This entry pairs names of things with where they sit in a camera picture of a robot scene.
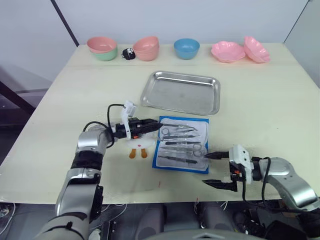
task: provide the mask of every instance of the table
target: table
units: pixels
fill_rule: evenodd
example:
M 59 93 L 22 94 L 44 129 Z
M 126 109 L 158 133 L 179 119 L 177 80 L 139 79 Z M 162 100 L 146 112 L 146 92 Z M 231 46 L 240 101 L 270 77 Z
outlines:
M 129 47 L 120 45 L 119 49 Z M 89 121 L 106 121 L 107 107 L 140 95 L 149 75 L 157 70 L 212 76 L 221 83 L 220 110 L 210 120 L 210 151 L 242 144 L 252 156 L 282 157 L 320 194 L 319 89 L 281 43 L 266 43 L 271 62 L 248 58 L 228 64 L 211 56 L 202 44 L 191 60 L 178 59 L 171 45 L 161 45 L 156 60 L 127 61 L 118 56 L 101 62 L 80 45 L 57 76 L 0 167 L 0 199 L 4 202 L 54 204 L 74 158 L 77 139 Z M 119 108 L 111 121 L 120 121 Z M 138 107 L 135 117 L 195 117 Z M 104 204 L 237 201 L 239 192 L 210 187 L 202 180 L 229 180 L 227 161 L 210 160 L 209 175 L 152 168 L 148 158 L 129 158 L 124 139 L 106 151 L 101 185 Z M 261 199 L 260 182 L 247 186 L 247 199 Z M 266 197 L 278 199 L 267 185 Z

